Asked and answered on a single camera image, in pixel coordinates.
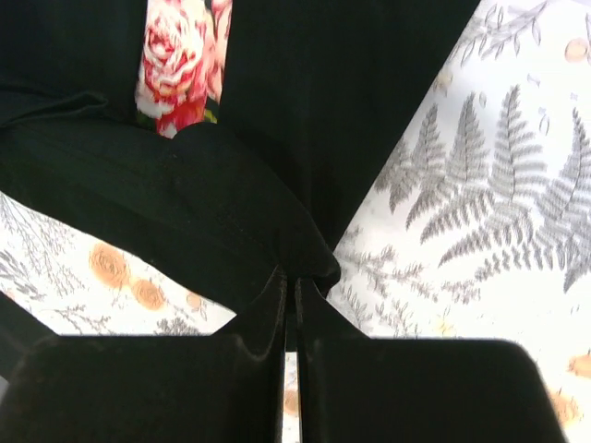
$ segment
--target black velvet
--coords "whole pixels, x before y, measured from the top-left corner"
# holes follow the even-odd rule
[[[281,441],[285,275],[208,337],[53,337],[18,364],[0,442]]]
[[[326,293],[476,3],[235,0],[220,124],[167,140],[130,123],[145,0],[1,2],[0,190],[234,311],[277,264]]]
[[[0,117],[6,107],[13,116],[30,114],[40,102],[84,95],[89,100],[69,111],[108,104],[113,118],[134,120],[147,3],[0,2]]]
[[[234,0],[220,122],[335,247],[478,0]]]
[[[236,312],[277,264],[326,292],[339,267],[285,185],[222,126],[175,139],[106,120],[0,132],[0,188]]]

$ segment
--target white patterned fabric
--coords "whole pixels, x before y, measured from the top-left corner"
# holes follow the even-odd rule
[[[591,1],[483,1],[340,243],[330,295],[373,337],[520,343],[571,443],[591,441],[590,41]],[[0,290],[58,333],[208,334],[233,316],[4,195],[0,219]]]

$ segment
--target fern print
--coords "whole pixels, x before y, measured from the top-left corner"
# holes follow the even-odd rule
[[[579,279],[591,272],[591,222],[587,217],[584,221],[573,225],[573,236],[579,247],[579,254],[564,275],[564,292],[567,292]]]
[[[515,86],[505,96],[501,118],[497,125],[497,140],[492,172],[488,180],[490,188],[500,197],[510,201],[517,198],[535,198],[532,186],[545,185],[546,165],[532,159],[542,151],[540,145],[529,144],[535,137],[527,131],[527,122],[519,111],[519,87]]]
[[[558,244],[555,248],[544,247],[536,242],[521,243],[485,259],[484,264],[476,270],[475,280],[486,281],[512,269],[567,270],[573,266],[576,257],[578,250],[572,240]]]
[[[412,155],[414,166],[425,178],[421,183],[420,194],[406,217],[406,229],[456,191],[454,184],[445,180],[445,145],[439,142],[437,110],[437,104],[434,104],[427,112]]]
[[[419,182],[420,172],[411,163],[410,150],[401,138],[376,178],[374,187],[378,192],[389,190],[390,211],[394,213],[396,207],[410,197]]]
[[[534,235],[534,224],[525,207],[496,204],[495,212],[483,225],[458,241],[441,257],[440,266],[455,258],[492,249],[529,242]]]
[[[490,214],[493,204],[494,194],[489,189],[467,187],[431,217],[421,233],[421,244],[432,237],[468,225],[470,219],[480,222]]]
[[[576,110],[573,111],[573,145],[559,177],[536,200],[544,217],[531,241],[485,260],[476,279],[487,280],[510,269],[564,271],[564,292],[591,271],[591,146]]]
[[[458,257],[491,249],[493,245],[514,245],[530,241],[533,223],[530,208],[521,200],[535,198],[536,186],[546,183],[546,165],[534,160],[542,151],[531,144],[535,137],[527,131],[527,122],[519,110],[519,87],[505,96],[497,124],[492,171],[488,186],[494,195],[490,215],[441,257],[440,266]]]
[[[591,146],[579,113],[573,110],[573,147],[559,177],[537,199],[544,225],[537,233],[543,245],[556,245],[591,210]]]
[[[488,149],[484,147],[484,137],[474,110],[475,97],[472,93],[464,101],[452,152],[445,164],[446,178],[457,185],[488,177]]]
[[[473,93],[464,102],[453,149],[445,164],[445,180],[453,185],[449,194],[459,186],[477,184],[488,177],[488,149],[484,146],[484,137],[476,118],[474,99]],[[488,214],[493,198],[492,192],[486,188],[464,188],[460,195],[449,200],[431,217],[421,234],[421,243],[447,230],[466,226],[470,222],[470,213],[475,220],[481,220]]]
[[[457,192],[457,187],[445,179],[443,174],[428,176],[421,184],[421,192],[415,204],[408,211],[406,229],[429,210],[438,207],[445,200],[449,200]]]
[[[429,108],[418,133],[418,141],[411,157],[413,165],[422,174],[443,172],[445,147],[443,143],[440,143],[437,111],[436,103]]]

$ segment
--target printed fabric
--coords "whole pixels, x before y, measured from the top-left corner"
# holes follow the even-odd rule
[[[150,0],[143,125],[216,121],[231,12]],[[591,439],[590,42],[588,0],[484,0],[351,221],[329,297],[372,337],[516,341],[571,443]],[[0,222],[0,290],[58,333],[210,334],[234,315],[4,194]],[[285,442],[296,386],[289,354]]]

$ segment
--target pink rose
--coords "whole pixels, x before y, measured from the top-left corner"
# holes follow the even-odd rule
[[[215,20],[215,68],[211,72],[210,95],[219,101],[222,95],[225,55],[232,25],[232,0],[211,0],[211,11]]]
[[[150,0],[138,109],[159,119],[187,101],[205,106],[215,59],[213,18],[203,0]]]
[[[156,119],[156,130],[161,136],[172,138],[185,126],[193,125],[194,123],[203,120],[205,112],[206,96],[194,102],[183,102],[174,108],[169,114],[163,114],[162,117]]]

